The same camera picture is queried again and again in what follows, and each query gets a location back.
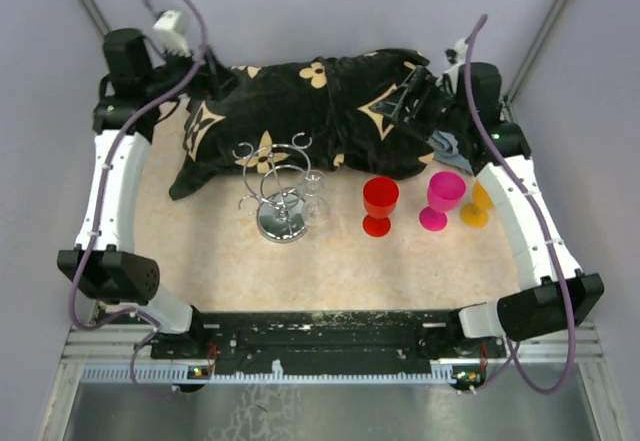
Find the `pink plastic wine glass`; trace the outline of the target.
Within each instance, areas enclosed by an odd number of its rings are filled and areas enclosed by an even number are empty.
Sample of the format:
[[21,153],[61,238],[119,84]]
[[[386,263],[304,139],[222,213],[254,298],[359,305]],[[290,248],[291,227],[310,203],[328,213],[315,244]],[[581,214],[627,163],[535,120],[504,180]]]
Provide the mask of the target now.
[[450,171],[434,174],[427,188],[428,205],[419,214],[422,227],[432,232],[443,230],[448,224],[447,213],[459,205],[466,190],[466,181],[460,175]]

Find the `red plastic wine glass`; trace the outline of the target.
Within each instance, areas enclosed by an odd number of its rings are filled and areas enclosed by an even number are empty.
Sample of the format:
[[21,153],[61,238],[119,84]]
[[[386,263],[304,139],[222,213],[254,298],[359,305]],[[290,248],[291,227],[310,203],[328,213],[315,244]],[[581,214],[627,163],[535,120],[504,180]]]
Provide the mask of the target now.
[[397,183],[389,177],[377,176],[364,185],[362,194],[366,211],[363,230],[372,237],[387,235],[392,226],[390,216],[399,198]]

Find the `yellow plastic wine glass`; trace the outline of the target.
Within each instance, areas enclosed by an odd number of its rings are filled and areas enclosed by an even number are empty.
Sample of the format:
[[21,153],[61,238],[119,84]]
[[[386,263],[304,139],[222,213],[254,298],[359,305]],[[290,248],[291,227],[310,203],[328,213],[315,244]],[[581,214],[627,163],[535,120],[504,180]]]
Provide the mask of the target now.
[[460,210],[461,221],[474,229],[484,228],[489,222],[489,211],[494,207],[493,201],[483,185],[476,181],[471,192],[471,201]]

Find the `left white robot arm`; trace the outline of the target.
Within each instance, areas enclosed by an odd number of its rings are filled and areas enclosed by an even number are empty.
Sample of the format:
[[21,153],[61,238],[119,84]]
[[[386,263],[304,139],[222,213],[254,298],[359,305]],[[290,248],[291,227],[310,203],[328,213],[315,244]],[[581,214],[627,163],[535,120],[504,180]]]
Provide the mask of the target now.
[[156,333],[173,335],[184,356],[201,355],[208,334],[194,325],[196,310],[164,288],[158,263],[135,251],[135,204],[160,107],[183,95],[218,99],[234,88],[233,74],[213,54],[207,33],[191,48],[176,30],[162,37],[162,64],[153,65],[147,38],[122,28],[103,38],[108,72],[98,85],[92,113],[94,169],[80,231],[70,249],[57,255],[58,269],[70,280],[67,310],[72,325],[91,331],[76,311],[79,294],[117,306],[108,322],[132,315]]

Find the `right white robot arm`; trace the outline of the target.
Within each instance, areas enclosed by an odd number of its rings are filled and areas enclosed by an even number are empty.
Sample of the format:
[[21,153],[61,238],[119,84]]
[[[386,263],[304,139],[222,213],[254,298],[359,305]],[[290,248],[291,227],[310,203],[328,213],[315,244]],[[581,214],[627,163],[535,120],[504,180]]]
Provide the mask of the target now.
[[436,78],[418,65],[373,105],[392,125],[428,143],[436,160],[473,175],[487,191],[516,262],[518,292],[452,314],[448,348],[470,356],[482,338],[525,341],[582,324],[604,293],[599,274],[569,252],[537,183],[521,128],[501,117],[496,66],[453,66]]

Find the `chrome wine glass rack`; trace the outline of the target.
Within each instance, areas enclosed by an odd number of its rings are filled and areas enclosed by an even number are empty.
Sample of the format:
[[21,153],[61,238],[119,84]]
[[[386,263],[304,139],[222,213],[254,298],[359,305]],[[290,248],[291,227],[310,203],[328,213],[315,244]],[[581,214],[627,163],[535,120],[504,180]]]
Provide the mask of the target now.
[[[288,143],[273,143],[269,141],[265,146],[255,148],[249,142],[241,142],[237,147],[245,149],[244,155],[239,155],[232,150],[232,155],[242,167],[242,180],[247,194],[238,201],[238,209],[242,208],[245,201],[255,201],[256,208],[250,212],[255,217],[259,233],[268,241],[277,244],[287,244],[297,241],[307,232],[307,226],[302,216],[304,196],[293,186],[284,186],[279,177],[281,170],[295,170],[302,175],[311,171],[311,161],[306,149],[313,143],[312,137],[306,132],[299,132],[292,136]],[[278,165],[276,162],[276,149],[283,149],[285,154],[290,151],[302,156],[305,164],[300,167],[294,164]],[[262,175],[260,186],[255,191],[248,180],[247,170],[253,159],[259,160],[260,156],[266,156],[269,166]]]

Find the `clear wine glass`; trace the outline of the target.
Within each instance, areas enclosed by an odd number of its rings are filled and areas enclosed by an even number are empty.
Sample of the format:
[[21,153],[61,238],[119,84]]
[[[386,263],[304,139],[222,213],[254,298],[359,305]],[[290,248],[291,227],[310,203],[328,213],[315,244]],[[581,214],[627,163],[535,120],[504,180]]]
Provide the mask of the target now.
[[296,189],[303,200],[302,217],[309,226],[325,224],[330,218],[330,207],[325,199],[327,176],[319,170],[309,170],[300,175]]

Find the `blue denim cloth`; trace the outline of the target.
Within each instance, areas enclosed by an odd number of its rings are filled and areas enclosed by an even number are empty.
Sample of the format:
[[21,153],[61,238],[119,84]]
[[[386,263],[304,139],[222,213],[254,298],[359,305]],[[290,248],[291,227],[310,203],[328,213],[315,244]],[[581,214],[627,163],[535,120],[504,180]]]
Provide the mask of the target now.
[[459,150],[456,137],[447,132],[435,130],[428,140],[433,149],[434,159],[442,164],[458,168],[468,175],[472,175],[470,162],[464,158]]

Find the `black patterned plush blanket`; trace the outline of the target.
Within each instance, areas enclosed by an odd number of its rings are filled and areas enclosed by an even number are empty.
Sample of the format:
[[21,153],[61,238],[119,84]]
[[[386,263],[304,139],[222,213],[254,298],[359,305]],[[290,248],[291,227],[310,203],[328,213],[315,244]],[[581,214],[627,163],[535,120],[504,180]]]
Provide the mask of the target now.
[[265,67],[234,66],[238,84],[220,101],[190,100],[184,162],[169,189],[186,198],[219,175],[264,174],[272,165],[342,166],[403,180],[420,174],[431,147],[372,111],[429,60],[378,49]]

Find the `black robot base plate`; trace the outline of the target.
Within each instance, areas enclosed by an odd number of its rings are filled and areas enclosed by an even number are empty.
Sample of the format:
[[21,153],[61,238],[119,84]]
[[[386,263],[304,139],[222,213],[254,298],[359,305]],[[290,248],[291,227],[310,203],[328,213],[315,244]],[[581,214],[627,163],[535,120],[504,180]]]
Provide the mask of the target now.
[[477,360],[505,353],[494,338],[465,341],[448,310],[208,312],[191,328],[159,334],[151,356],[210,360],[221,375],[427,374],[446,358]]

